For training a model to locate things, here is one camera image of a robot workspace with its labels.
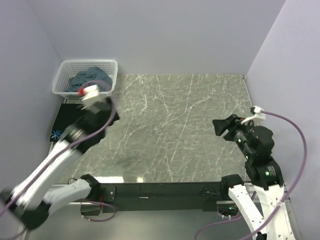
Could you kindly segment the black t shirt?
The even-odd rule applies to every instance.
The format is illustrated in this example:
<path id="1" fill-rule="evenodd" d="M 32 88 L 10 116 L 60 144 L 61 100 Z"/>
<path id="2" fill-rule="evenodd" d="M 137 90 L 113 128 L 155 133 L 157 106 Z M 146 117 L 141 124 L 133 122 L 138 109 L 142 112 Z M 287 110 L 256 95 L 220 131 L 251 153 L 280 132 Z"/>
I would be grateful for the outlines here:
<path id="1" fill-rule="evenodd" d="M 82 129 L 82 117 L 84 115 L 82 106 L 75 103 L 62 103 L 58 114 L 53 123 L 49 141 L 56 143 L 66 128 L 70 125 L 80 127 Z M 86 135 L 90 135 L 93 132 L 86 132 Z"/>

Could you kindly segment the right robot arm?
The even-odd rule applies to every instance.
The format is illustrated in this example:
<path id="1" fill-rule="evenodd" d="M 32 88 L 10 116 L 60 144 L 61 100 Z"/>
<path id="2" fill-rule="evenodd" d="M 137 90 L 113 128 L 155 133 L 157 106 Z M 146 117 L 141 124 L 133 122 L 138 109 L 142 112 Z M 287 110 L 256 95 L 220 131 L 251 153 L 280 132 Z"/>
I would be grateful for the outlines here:
<path id="1" fill-rule="evenodd" d="M 295 239 L 286 204 L 281 201 L 285 186 L 280 166 L 272 157 L 273 132 L 255 125 L 251 117 L 243 119 L 236 114 L 226 119 L 214 119 L 212 123 L 216 136 L 236 143 L 244 155 L 245 170 L 262 210 L 257 209 L 244 182 L 236 174 L 222 177 L 221 197 L 236 204 L 253 240 Z"/>

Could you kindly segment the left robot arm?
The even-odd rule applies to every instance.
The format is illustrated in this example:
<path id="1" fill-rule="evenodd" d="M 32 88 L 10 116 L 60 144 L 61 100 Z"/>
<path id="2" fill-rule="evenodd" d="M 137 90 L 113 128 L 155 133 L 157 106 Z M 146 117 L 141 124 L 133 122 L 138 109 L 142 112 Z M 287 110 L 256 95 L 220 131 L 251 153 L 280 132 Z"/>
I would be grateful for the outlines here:
<path id="1" fill-rule="evenodd" d="M 69 203 L 101 199 L 101 184 L 90 174 L 50 190 L 63 170 L 99 144 L 106 136 L 106 128 L 120 119 L 114 97 L 94 100 L 84 111 L 83 116 L 64 130 L 50 154 L 29 177 L 15 188 L 5 188 L 0 193 L 4 210 L 10 211 L 28 231 L 40 227 L 51 214 Z"/>

